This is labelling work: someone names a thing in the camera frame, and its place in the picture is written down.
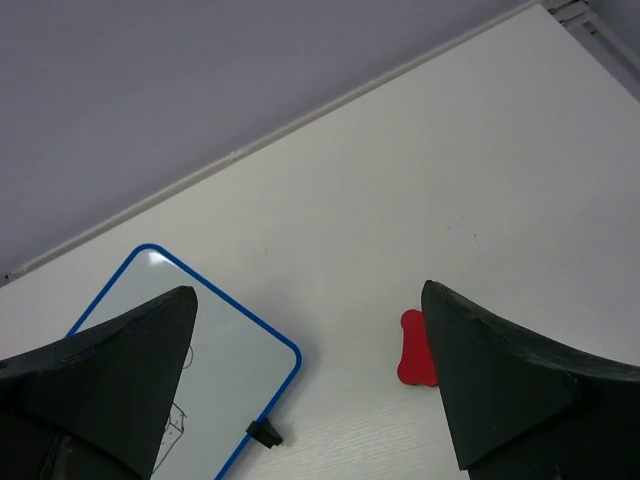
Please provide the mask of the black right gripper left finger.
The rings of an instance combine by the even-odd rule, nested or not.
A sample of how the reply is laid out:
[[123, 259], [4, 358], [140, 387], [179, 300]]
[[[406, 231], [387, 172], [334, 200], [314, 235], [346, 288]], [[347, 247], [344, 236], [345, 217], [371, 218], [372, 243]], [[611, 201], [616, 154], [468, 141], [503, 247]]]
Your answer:
[[2, 478], [150, 478], [197, 309], [179, 286], [2, 360]]

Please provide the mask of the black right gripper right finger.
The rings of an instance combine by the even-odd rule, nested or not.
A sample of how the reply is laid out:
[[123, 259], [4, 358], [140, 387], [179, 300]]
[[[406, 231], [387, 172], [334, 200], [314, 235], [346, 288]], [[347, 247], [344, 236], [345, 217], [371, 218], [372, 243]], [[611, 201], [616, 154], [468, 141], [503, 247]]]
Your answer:
[[636, 479], [639, 369], [427, 281], [422, 312], [458, 466], [472, 479]]

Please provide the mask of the red bone-shaped eraser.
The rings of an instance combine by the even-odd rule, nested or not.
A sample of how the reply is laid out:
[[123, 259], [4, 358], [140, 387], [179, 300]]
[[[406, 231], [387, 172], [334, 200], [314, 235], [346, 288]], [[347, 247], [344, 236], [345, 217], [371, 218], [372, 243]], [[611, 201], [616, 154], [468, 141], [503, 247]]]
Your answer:
[[397, 367], [398, 379], [410, 386], [436, 387], [438, 379], [423, 313], [407, 310], [401, 316], [400, 325], [402, 352]]

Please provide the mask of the blue framed whiteboard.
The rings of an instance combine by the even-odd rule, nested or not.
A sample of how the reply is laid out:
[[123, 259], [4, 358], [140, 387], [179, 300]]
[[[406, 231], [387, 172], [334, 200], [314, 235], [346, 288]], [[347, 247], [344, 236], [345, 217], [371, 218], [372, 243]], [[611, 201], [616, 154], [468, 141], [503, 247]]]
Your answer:
[[120, 315], [176, 286], [198, 310], [152, 473], [221, 479], [251, 443], [246, 428], [269, 413], [302, 364], [299, 347], [166, 249], [134, 249], [70, 333]]

